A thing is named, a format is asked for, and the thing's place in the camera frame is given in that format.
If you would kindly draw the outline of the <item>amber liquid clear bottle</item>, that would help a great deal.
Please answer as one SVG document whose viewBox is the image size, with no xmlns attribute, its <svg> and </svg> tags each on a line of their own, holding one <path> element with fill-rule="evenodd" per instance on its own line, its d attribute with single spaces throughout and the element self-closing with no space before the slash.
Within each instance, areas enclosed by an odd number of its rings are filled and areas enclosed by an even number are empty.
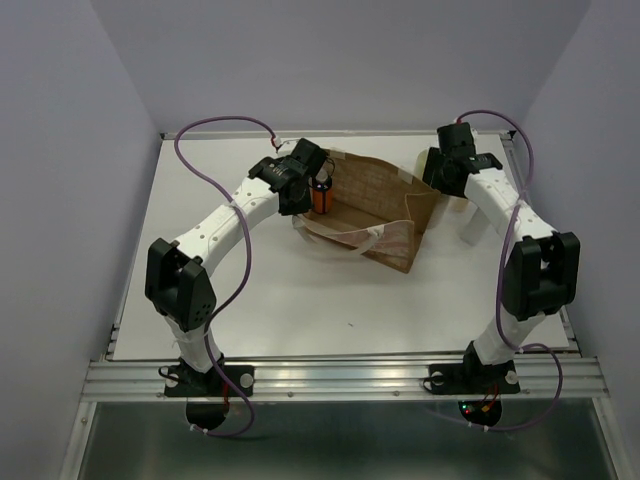
<svg viewBox="0 0 640 480">
<path fill-rule="evenodd" d="M 455 213 L 464 213 L 469 205 L 466 198 L 455 198 L 451 200 L 450 209 Z"/>
</svg>

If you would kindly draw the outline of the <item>white bottle black cap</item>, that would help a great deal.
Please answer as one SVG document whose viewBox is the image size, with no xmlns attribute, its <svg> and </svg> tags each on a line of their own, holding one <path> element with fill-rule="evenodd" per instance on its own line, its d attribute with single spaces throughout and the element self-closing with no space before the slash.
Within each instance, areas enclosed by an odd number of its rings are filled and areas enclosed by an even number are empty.
<svg viewBox="0 0 640 480">
<path fill-rule="evenodd" d="M 486 215 L 477 208 L 468 223 L 460 230 L 460 238 L 468 245 L 476 245 L 489 226 Z"/>
</svg>

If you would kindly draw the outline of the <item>brown burlap canvas bag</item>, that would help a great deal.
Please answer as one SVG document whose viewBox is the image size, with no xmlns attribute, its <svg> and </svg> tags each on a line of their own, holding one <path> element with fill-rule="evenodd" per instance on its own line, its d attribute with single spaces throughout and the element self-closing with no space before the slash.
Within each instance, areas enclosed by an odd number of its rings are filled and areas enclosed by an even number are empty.
<svg viewBox="0 0 640 480">
<path fill-rule="evenodd" d="M 334 257 L 364 256 L 409 272 L 440 192 L 382 159 L 336 149 L 327 153 L 329 208 L 294 216 L 294 229 Z"/>
</svg>

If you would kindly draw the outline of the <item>green pump bottle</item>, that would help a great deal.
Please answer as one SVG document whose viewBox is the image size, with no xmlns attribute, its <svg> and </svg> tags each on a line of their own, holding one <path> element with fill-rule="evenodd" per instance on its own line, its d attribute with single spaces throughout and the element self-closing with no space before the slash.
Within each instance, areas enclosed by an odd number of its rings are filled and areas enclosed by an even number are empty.
<svg viewBox="0 0 640 480">
<path fill-rule="evenodd" d="M 422 150 L 417 156 L 415 167 L 414 167 L 414 175 L 417 178 L 422 178 L 424 175 L 429 151 L 430 151 L 429 148 Z"/>
</svg>

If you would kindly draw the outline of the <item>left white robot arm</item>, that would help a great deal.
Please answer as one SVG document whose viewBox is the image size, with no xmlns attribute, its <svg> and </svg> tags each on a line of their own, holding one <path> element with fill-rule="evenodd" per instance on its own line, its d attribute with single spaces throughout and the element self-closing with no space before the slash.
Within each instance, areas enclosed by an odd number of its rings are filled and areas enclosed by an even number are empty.
<svg viewBox="0 0 640 480">
<path fill-rule="evenodd" d="M 246 234 L 256 225 L 275 214 L 311 209 L 309 183 L 327 159 L 327 151 L 301 139 L 289 154 L 260 160 L 227 202 L 191 230 L 149 247 L 145 296 L 165 317 L 190 367 L 188 382 L 199 393 L 213 393 L 222 384 L 223 371 L 215 364 L 222 353 L 209 334 L 216 311 L 210 277 L 237 243 L 251 244 Z"/>
</svg>

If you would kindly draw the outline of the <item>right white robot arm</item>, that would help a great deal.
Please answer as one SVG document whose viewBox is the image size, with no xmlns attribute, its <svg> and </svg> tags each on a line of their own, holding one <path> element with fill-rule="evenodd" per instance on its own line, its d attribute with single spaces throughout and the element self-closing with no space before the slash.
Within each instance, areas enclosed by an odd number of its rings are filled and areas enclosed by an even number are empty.
<svg viewBox="0 0 640 480">
<path fill-rule="evenodd" d="M 482 390 L 496 378 L 494 365 L 511 361 L 531 331 L 576 296 L 580 241 L 544 221 L 522 198 L 501 162 L 476 150 L 472 129 L 458 122 L 437 129 L 423 181 L 476 206 L 468 228 L 491 226 L 502 238 L 494 317 L 471 343 L 460 366 L 463 384 Z"/>
</svg>

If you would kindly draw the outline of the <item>orange bottle dark cap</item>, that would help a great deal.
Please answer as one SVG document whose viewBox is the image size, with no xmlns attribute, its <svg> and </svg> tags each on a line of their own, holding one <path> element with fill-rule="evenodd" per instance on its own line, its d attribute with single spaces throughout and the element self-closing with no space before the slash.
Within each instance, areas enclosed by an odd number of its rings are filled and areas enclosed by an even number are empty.
<svg viewBox="0 0 640 480">
<path fill-rule="evenodd" d="M 319 215 L 327 214 L 332 207 L 333 180 L 331 175 L 321 169 L 311 179 L 312 211 Z"/>
</svg>

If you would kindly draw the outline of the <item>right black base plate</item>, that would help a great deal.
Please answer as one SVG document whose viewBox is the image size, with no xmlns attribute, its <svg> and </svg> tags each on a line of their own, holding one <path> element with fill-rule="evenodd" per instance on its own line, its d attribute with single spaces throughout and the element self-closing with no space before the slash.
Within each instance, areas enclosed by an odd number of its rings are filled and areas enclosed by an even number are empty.
<svg viewBox="0 0 640 480">
<path fill-rule="evenodd" d="M 462 363 L 441 363 L 428 367 L 425 378 L 435 395 L 518 394 L 521 391 L 513 362 L 478 368 Z"/>
</svg>

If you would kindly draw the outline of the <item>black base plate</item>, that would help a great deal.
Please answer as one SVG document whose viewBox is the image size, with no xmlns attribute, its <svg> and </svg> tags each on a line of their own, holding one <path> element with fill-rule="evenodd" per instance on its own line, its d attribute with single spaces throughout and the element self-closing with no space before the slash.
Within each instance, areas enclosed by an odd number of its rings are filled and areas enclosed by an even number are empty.
<svg viewBox="0 0 640 480">
<path fill-rule="evenodd" d="M 247 397 L 253 395 L 253 366 L 223 365 L 222 371 Z M 181 362 L 161 366 L 157 372 L 165 381 L 164 395 L 169 398 L 239 397 L 214 368 L 207 373 L 200 373 Z"/>
<path fill-rule="evenodd" d="M 478 368 L 462 363 L 441 363 L 428 367 L 425 378 L 435 395 L 518 394 L 521 391 L 513 362 Z"/>
</svg>

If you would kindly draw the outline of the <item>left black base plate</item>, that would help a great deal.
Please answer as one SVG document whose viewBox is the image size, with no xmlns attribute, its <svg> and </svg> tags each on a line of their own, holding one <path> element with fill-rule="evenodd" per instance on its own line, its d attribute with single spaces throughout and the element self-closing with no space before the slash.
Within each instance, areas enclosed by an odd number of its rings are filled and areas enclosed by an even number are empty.
<svg viewBox="0 0 640 480">
<path fill-rule="evenodd" d="M 253 395 L 253 366 L 223 365 L 222 371 L 247 397 Z M 207 373 L 200 373 L 181 362 L 161 366 L 157 372 L 165 381 L 164 395 L 169 398 L 239 397 L 214 368 Z"/>
</svg>

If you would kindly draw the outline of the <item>aluminium frame rail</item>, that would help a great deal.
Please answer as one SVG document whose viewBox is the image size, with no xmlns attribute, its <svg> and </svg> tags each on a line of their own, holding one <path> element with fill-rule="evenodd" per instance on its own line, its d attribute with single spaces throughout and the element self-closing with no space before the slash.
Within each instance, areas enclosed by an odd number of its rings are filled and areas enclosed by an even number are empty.
<svg viewBox="0 0 640 480">
<path fill-rule="evenodd" d="M 90 365 L 65 479 L 627 479 L 611 437 L 599 363 L 568 341 L 564 314 L 514 359 L 518 394 L 478 395 L 495 428 L 435 395 L 428 367 L 461 363 L 489 325 L 502 238 L 459 236 L 476 210 L 432 221 L 411 270 L 334 257 L 275 214 L 253 228 L 243 294 L 215 321 L 227 365 L 255 368 L 253 395 L 169 398 L 157 370 L 177 361 L 169 328 L 143 296 L 149 244 L 176 239 L 224 204 L 191 174 L 232 193 L 267 156 L 256 135 L 193 134 L 162 144 L 113 357 Z M 213 273 L 225 300 L 243 274 L 232 249 Z"/>
</svg>

